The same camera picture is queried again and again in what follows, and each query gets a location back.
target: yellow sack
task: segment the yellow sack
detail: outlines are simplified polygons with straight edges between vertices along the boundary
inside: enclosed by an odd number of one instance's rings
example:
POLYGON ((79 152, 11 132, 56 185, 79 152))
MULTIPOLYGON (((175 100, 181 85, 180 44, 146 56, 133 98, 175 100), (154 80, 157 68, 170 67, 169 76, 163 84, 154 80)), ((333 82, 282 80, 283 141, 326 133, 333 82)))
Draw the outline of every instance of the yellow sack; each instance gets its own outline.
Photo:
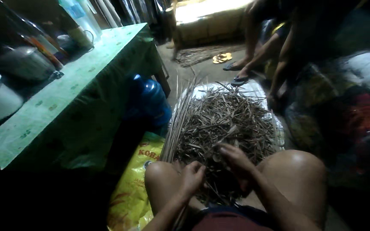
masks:
POLYGON ((114 192, 108 210, 111 231, 141 230, 153 218, 145 190, 145 168, 159 160, 165 139, 145 132, 114 192))

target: table leg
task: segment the table leg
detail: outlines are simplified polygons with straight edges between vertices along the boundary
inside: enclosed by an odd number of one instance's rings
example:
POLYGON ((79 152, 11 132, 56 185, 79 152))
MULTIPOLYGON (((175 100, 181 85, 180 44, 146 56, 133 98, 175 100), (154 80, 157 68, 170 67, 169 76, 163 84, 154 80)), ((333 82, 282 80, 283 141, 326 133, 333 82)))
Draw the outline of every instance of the table leg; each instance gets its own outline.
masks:
POLYGON ((169 93, 171 92, 171 88, 169 87, 169 84, 165 76, 164 70, 162 69, 162 66, 159 68, 158 72, 154 76, 155 76, 155 79, 161 84, 162 90, 164 90, 164 93, 165 93, 165 97, 168 97, 169 93))

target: water container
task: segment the water container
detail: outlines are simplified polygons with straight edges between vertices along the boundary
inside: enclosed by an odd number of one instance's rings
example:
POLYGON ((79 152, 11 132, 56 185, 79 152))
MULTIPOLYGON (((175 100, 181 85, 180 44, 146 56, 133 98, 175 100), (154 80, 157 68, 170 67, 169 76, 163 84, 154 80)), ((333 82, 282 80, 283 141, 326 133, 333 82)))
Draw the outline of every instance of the water container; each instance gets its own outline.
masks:
POLYGON ((93 43, 97 43, 101 40, 101 29, 90 11, 86 3, 82 7, 76 0, 59 0, 59 5, 75 20, 75 22, 84 30, 89 31, 87 36, 91 39, 93 37, 93 43))
POLYGON ((161 85, 138 74, 131 82, 129 104, 125 118, 148 118, 155 127, 167 124, 172 116, 161 85))

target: floor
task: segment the floor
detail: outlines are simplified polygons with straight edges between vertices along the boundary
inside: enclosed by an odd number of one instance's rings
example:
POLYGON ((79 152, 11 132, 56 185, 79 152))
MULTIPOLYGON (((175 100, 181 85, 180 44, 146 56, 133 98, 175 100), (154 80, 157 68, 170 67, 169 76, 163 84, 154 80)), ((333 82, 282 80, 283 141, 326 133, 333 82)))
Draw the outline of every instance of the floor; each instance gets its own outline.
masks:
MULTIPOLYGON (((192 70, 187 67, 181 67, 175 61, 172 61, 173 50, 167 49, 165 45, 158 46, 158 51, 164 62, 166 69, 169 73, 168 83, 171 87, 171 93, 168 97, 168 103, 171 107, 174 107, 177 98, 181 91, 182 85, 187 85, 189 80, 192 80, 194 75, 192 70)), ((244 56, 245 51, 237 51, 232 53, 233 60, 239 60, 244 56)), ((196 74, 200 75, 204 78, 203 82, 215 82, 215 81, 231 81, 235 75, 238 73, 237 71, 223 71, 221 64, 213 64, 212 60, 205 60, 201 63, 193 65, 192 68, 196 72, 196 74)), ((285 120, 282 117, 278 117, 279 120, 282 122, 282 125, 285 126, 285 120)), ((290 135, 289 130, 285 129, 285 149, 294 149, 295 145, 290 142, 290 135)), ((351 229, 347 226, 346 223, 340 218, 338 213, 335 210, 328 206, 328 213, 327 213, 327 220, 326 220, 326 231, 350 231, 351 229)))

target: green table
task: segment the green table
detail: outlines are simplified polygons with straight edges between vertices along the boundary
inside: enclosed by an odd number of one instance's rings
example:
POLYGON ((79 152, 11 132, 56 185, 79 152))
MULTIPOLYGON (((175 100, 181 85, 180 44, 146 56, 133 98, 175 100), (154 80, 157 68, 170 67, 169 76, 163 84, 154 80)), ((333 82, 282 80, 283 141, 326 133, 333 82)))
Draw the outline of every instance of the green table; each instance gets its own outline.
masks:
POLYGON ((95 48, 0 126, 0 169, 101 171, 128 100, 127 79, 169 85, 147 24, 104 30, 95 48))

